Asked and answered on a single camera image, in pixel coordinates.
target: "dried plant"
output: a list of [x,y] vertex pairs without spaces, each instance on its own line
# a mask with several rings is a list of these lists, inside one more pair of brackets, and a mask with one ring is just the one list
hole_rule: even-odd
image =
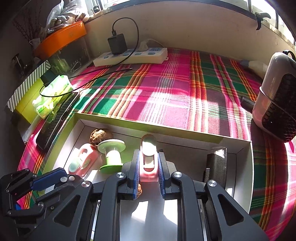
[[40,31],[39,20],[43,0],[38,2],[40,4],[36,6],[34,15],[31,7],[25,7],[12,21],[14,27],[28,42],[34,38],[38,38]]

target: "portable heater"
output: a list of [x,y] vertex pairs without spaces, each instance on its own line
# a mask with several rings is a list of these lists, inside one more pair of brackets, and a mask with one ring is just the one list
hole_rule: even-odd
[[255,124],[282,142],[296,136],[295,60],[291,51],[272,56],[252,111]]

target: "black phone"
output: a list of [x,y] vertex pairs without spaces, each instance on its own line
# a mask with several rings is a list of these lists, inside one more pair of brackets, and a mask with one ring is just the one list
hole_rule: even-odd
[[78,92],[64,95],[53,108],[36,138],[36,144],[39,149],[42,151],[49,150],[64,121],[78,101],[79,96]]

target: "charger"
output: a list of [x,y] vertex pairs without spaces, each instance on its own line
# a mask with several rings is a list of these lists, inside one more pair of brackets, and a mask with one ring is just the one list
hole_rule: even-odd
[[112,37],[108,38],[108,43],[112,54],[118,55],[127,51],[128,48],[126,46],[126,40],[124,39],[124,35],[117,35],[115,30],[112,30],[112,35]]

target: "plaid tablecloth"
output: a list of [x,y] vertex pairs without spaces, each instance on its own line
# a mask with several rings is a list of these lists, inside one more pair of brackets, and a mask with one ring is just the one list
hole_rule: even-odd
[[[121,65],[132,67],[96,79],[81,91],[73,112],[144,121],[192,131],[252,140],[254,191],[250,215],[271,240],[275,240],[295,211],[296,142],[280,143],[262,132],[239,98],[255,101],[260,80],[236,61],[189,50],[168,50],[163,64]],[[106,73],[84,75],[72,81],[80,86]],[[31,136],[19,169],[30,168],[42,174],[44,154],[36,149],[39,123]],[[36,193],[21,200],[24,208]]]

